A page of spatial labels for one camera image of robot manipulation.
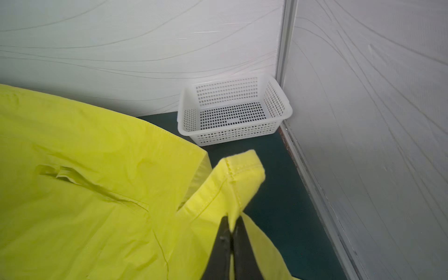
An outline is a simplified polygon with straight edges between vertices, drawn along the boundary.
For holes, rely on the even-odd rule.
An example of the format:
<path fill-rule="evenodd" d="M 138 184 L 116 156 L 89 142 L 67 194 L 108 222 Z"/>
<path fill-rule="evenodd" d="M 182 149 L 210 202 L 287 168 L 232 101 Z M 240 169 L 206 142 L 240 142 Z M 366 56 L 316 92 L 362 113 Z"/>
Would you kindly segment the white plastic perforated basket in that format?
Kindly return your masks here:
<path fill-rule="evenodd" d="M 243 75 L 186 87 L 180 95 L 177 129 L 205 147 L 273 134 L 292 114 L 274 77 Z"/>

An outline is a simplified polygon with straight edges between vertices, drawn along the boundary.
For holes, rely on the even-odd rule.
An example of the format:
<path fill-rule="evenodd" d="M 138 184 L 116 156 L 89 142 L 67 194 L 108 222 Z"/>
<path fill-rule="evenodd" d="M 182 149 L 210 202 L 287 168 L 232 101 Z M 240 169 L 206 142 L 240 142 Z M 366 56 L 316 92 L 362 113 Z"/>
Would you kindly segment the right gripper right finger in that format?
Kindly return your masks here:
<path fill-rule="evenodd" d="M 232 238 L 234 278 L 236 280 L 263 280 L 242 217 L 236 221 Z"/>

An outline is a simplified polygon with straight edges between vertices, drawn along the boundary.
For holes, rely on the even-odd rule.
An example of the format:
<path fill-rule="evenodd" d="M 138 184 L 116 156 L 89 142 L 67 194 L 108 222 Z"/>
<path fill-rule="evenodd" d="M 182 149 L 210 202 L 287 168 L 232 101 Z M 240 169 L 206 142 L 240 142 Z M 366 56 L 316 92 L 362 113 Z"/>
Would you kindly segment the yellow long pants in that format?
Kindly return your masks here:
<path fill-rule="evenodd" d="M 201 280 L 217 231 L 242 217 L 264 280 L 292 278 L 245 214 L 266 178 L 147 121 L 1 86 L 3 280 Z"/>

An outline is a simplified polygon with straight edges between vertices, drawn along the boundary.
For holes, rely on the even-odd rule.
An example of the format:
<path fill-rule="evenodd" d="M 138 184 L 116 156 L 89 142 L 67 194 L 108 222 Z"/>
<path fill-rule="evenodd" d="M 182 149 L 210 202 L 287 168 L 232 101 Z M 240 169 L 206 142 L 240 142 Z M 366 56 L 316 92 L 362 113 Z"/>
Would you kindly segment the green table mat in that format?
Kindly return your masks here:
<path fill-rule="evenodd" d="M 245 214 L 272 241 L 293 277 L 345 280 L 346 274 L 280 131 L 204 147 L 212 167 L 222 158 L 251 149 L 259 157 L 266 179 Z"/>

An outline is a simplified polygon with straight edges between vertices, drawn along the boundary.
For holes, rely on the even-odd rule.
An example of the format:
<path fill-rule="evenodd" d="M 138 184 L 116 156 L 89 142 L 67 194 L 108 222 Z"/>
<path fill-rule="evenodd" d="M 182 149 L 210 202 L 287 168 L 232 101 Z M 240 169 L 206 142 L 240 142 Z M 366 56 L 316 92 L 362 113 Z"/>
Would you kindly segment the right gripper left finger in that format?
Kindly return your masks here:
<path fill-rule="evenodd" d="M 202 280 L 229 280 L 232 255 L 232 233 L 228 217 L 223 217 L 217 231 Z"/>

